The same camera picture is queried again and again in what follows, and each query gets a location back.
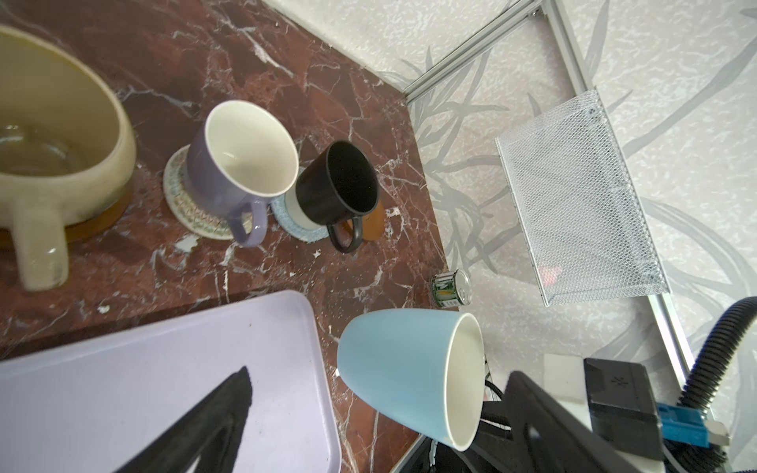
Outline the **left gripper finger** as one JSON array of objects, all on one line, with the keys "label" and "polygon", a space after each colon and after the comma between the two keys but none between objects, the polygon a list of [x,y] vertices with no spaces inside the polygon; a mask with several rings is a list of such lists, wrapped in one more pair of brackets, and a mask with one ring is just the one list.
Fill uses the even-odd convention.
[{"label": "left gripper finger", "polygon": [[121,472],[231,472],[252,406],[246,367],[231,374]]}]

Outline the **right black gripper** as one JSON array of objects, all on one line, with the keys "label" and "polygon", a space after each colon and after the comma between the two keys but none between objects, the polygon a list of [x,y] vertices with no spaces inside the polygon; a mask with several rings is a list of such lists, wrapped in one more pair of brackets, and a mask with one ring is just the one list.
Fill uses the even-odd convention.
[{"label": "right black gripper", "polygon": [[473,443],[457,451],[421,437],[415,472],[636,472],[637,467],[584,426],[526,374],[515,372],[483,403]]}]

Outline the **white mug blue handle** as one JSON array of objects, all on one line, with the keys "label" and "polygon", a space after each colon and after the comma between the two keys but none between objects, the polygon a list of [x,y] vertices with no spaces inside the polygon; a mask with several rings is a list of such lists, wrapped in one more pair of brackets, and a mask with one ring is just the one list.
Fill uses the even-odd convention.
[{"label": "white mug blue handle", "polygon": [[485,351],[471,313],[383,309],[351,320],[337,350],[343,382],[378,413],[457,451],[476,436]]}]

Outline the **beige spiral woven coaster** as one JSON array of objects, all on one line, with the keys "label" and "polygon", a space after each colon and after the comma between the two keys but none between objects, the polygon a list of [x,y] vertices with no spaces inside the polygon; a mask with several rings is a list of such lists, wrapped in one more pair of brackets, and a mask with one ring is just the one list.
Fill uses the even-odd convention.
[{"label": "beige spiral woven coaster", "polygon": [[231,165],[240,161],[227,152],[231,143],[202,132],[177,150],[164,171],[164,194],[177,220],[195,234],[258,246],[268,228],[270,196],[233,177]]}]

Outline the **grey round coaster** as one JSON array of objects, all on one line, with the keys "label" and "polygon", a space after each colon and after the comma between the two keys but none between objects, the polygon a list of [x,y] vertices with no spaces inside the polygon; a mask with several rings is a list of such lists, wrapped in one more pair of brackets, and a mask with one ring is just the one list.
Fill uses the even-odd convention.
[{"label": "grey round coaster", "polygon": [[295,187],[274,198],[271,209],[279,226],[297,240],[312,244],[328,236],[324,226],[315,224],[305,215],[298,202]]}]

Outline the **brown wooden coaster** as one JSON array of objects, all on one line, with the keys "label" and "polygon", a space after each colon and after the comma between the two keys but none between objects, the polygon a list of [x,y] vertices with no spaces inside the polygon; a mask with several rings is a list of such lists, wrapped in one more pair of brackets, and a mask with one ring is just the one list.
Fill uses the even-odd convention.
[{"label": "brown wooden coaster", "polygon": [[1,177],[1,248],[20,259],[67,256],[67,244],[112,225],[129,204],[135,177],[96,169],[59,177]]}]

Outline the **amber brown coaster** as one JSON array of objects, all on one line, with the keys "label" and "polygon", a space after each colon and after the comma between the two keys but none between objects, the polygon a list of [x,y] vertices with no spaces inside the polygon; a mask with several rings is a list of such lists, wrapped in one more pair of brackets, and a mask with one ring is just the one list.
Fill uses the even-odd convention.
[{"label": "amber brown coaster", "polygon": [[[386,214],[384,214],[384,204],[379,201],[376,208],[368,215],[361,216],[362,222],[362,242],[374,242],[379,240],[384,234],[384,223],[386,222]],[[341,231],[346,233],[348,238],[352,238],[353,232],[353,219],[349,219],[342,222],[340,225]]]}]

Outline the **black mug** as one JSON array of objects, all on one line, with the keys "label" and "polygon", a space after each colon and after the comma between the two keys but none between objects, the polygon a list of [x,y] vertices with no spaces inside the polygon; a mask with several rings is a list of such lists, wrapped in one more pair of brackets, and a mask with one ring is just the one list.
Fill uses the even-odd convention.
[{"label": "black mug", "polygon": [[295,195],[304,215],[326,228],[333,246],[352,253],[363,242],[363,218],[378,206],[380,185],[366,155],[342,140],[330,144],[304,169]]}]

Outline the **beige mug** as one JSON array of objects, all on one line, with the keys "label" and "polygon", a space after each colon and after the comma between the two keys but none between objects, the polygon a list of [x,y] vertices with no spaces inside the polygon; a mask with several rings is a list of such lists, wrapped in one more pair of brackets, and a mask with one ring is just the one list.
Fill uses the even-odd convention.
[{"label": "beige mug", "polygon": [[1,227],[29,292],[69,277],[66,228],[131,190],[131,122],[104,80],[35,35],[1,29]]}]

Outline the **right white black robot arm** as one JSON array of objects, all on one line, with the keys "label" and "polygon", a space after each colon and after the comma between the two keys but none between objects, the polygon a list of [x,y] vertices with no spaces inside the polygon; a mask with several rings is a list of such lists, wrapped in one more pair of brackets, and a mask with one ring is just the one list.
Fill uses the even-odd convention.
[{"label": "right white black robot arm", "polygon": [[727,368],[756,320],[756,300],[731,305],[705,341],[674,405],[653,400],[639,364],[585,359],[579,392],[589,421],[561,405],[526,374],[484,404],[478,433],[466,451],[432,443],[422,472],[637,472],[638,455],[666,472],[715,472],[727,460],[725,438],[705,414]]}]

